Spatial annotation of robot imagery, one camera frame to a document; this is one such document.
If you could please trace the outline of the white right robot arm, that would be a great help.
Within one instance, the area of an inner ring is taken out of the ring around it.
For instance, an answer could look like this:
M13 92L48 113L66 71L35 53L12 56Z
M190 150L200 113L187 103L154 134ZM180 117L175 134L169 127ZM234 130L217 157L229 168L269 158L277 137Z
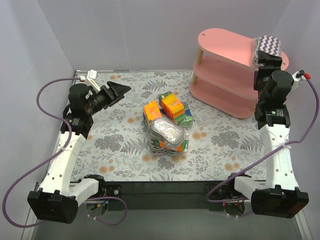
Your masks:
M258 92L254 117L265 150L266 180L260 185L248 175L236 176L234 197L247 198L256 215L293 218L309 202L293 173L289 143L290 115L285 105L294 78L281 69L282 58L257 50L258 70L253 88Z

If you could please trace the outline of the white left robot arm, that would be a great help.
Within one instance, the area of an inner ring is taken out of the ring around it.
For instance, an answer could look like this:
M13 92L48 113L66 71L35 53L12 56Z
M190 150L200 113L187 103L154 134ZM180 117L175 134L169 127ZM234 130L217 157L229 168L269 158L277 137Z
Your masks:
M117 199L108 196L103 176L86 175L73 187L70 180L93 126L93 115L122 100L130 90L131 87L112 81L98 87L92 80L69 88L69 104L63 112L57 152L38 190L30 191L27 197L38 220L70 224L82 203L88 200L107 203Z

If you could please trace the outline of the orange boxed sponge pack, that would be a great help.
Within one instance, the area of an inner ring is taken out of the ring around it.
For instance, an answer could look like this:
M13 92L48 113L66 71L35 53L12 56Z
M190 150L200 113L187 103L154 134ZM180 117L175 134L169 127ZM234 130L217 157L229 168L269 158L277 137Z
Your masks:
M180 145L177 145L177 144L169 144L168 142L152 138L150 145L155 150L167 151L167 152L173 152L173 153L187 153L189 149L189 140L186 139Z
M184 105L171 91L161 94L158 102L173 122L178 123L186 117Z
M162 116L159 106L155 100L151 101L150 103L148 103L143 107L143 115L144 115L145 123L147 127L150 126L150 123L153 120Z

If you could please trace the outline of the green blue sponge pack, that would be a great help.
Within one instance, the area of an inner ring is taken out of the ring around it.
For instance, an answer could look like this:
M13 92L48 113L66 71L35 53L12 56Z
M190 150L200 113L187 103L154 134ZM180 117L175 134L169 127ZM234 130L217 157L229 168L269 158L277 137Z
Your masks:
M189 128L193 125L194 118L193 118L193 115L192 115L191 110L189 108L189 105L186 102L183 102L182 104L183 104L184 110L185 110L185 118L183 118L177 124L179 126Z

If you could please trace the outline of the silver scrubber sponge pack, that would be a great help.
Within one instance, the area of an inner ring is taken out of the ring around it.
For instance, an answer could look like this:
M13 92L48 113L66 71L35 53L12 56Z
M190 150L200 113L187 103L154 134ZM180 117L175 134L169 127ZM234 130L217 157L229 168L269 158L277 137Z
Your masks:
M148 130L155 139L178 146L189 137L185 128L164 116L153 120L148 126Z

